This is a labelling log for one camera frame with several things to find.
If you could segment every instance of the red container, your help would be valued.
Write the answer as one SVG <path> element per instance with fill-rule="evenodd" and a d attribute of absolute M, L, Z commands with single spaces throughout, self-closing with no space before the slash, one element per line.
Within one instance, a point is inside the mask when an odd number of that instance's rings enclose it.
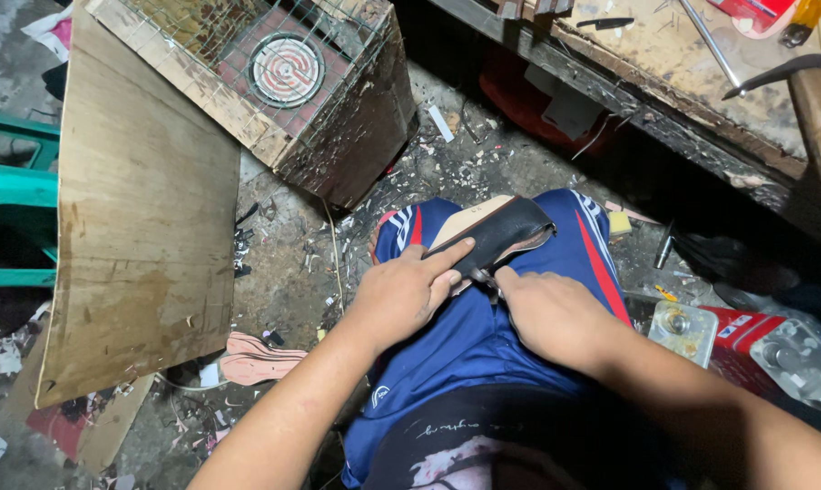
<path fill-rule="evenodd" d="M 712 306 L 700 308 L 715 313 L 719 318 L 716 339 L 713 341 L 713 354 L 710 357 L 710 369 L 731 383 L 761 397 L 782 392 L 774 380 L 749 355 L 749 348 L 756 340 L 785 322 L 786 318 Z"/>
<path fill-rule="evenodd" d="M 756 32 L 770 29 L 795 0 L 707 0 L 734 18 L 751 18 Z"/>

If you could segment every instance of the red stripe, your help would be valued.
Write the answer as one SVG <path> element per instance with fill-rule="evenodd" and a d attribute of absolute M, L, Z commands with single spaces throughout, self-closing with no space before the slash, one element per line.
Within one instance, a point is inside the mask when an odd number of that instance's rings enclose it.
<path fill-rule="evenodd" d="M 416 218 L 413 222 L 413 235 L 410 236 L 410 245 L 420 245 L 423 243 L 423 211 L 416 207 Z"/>
<path fill-rule="evenodd" d="M 591 262 L 591 270 L 595 273 L 595 279 L 597 279 L 598 284 L 601 285 L 601 290 L 604 292 L 604 297 L 607 298 L 607 303 L 610 304 L 613 315 L 630 327 L 631 320 L 628 319 L 628 312 L 625 310 L 622 298 L 619 297 L 619 292 L 616 291 L 616 284 L 613 283 L 610 274 L 607 273 L 607 269 L 604 267 L 604 261 L 601 260 L 598 249 L 595 249 L 595 245 L 591 242 L 589 232 L 585 230 L 585 225 L 579 217 L 579 213 L 576 210 L 574 210 L 574 213 L 577 214 L 579 230 L 583 235 L 585 251 L 589 254 L 589 262 Z"/>

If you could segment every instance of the black shirt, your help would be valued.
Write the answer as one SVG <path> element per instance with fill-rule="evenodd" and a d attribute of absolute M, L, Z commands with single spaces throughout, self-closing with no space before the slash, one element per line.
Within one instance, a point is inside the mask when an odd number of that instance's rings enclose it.
<path fill-rule="evenodd" d="M 677 458 L 633 406 L 481 384 L 434 397 L 383 438 L 364 489 L 681 488 Z"/>

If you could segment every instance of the teal plastic chair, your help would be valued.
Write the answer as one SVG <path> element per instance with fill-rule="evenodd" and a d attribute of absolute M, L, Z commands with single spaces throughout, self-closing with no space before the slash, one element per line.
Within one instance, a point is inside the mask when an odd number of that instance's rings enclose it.
<path fill-rule="evenodd" d="M 0 225 L 25 237 L 55 263 L 58 179 L 48 169 L 59 153 L 59 128 L 0 116 L 0 134 L 37 144 L 25 167 L 0 165 Z M 55 282 L 55 266 L 0 269 L 0 286 L 53 287 Z"/>

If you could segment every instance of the wooden workbench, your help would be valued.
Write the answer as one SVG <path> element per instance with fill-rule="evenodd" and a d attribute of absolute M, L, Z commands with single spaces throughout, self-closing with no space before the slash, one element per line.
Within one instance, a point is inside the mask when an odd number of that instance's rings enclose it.
<path fill-rule="evenodd" d="M 495 15 L 501 1 L 431 0 L 821 240 L 821 194 L 813 191 L 821 187 L 805 178 L 807 153 L 786 82 L 722 101 L 731 84 L 677 0 L 576 0 L 571 15 L 555 21 L 535 18 L 533 0 L 525 20 L 503 21 Z M 778 35 L 749 39 L 713 5 L 691 2 L 740 80 L 821 53 L 821 28 L 789 50 Z M 574 27 L 606 17 L 636 21 Z"/>

